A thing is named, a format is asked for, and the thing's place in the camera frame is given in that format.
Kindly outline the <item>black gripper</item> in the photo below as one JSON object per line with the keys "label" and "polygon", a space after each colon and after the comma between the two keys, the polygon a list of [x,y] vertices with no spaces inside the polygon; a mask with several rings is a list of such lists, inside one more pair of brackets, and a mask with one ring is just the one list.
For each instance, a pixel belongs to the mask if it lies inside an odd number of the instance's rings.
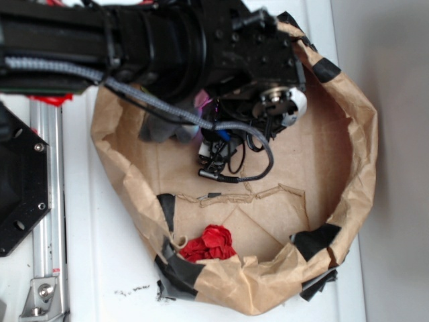
{"label": "black gripper", "polygon": [[303,66],[290,34],[279,31],[277,17],[266,9],[250,11],[242,1],[203,1],[202,8],[212,32],[214,73],[201,117],[224,127],[201,130],[198,174],[227,183],[259,180],[273,167],[272,152],[256,176],[239,177],[231,158],[238,147],[267,150],[270,140],[305,114]]}

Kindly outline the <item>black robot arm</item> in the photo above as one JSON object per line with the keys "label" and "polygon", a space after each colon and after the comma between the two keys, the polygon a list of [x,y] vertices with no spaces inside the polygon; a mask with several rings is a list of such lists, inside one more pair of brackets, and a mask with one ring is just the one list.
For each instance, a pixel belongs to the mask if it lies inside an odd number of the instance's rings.
{"label": "black robot arm", "polygon": [[223,169],[238,144],[269,140],[305,114],[291,35],[241,1],[148,1],[67,7],[1,2],[1,92],[63,97],[104,85],[150,113],[197,125],[199,174]]}

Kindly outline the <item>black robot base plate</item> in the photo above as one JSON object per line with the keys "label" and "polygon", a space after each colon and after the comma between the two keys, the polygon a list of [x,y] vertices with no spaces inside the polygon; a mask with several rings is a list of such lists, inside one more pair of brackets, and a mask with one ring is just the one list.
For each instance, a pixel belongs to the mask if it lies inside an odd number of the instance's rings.
{"label": "black robot base plate", "polygon": [[1,104],[1,257],[50,210],[47,144]]}

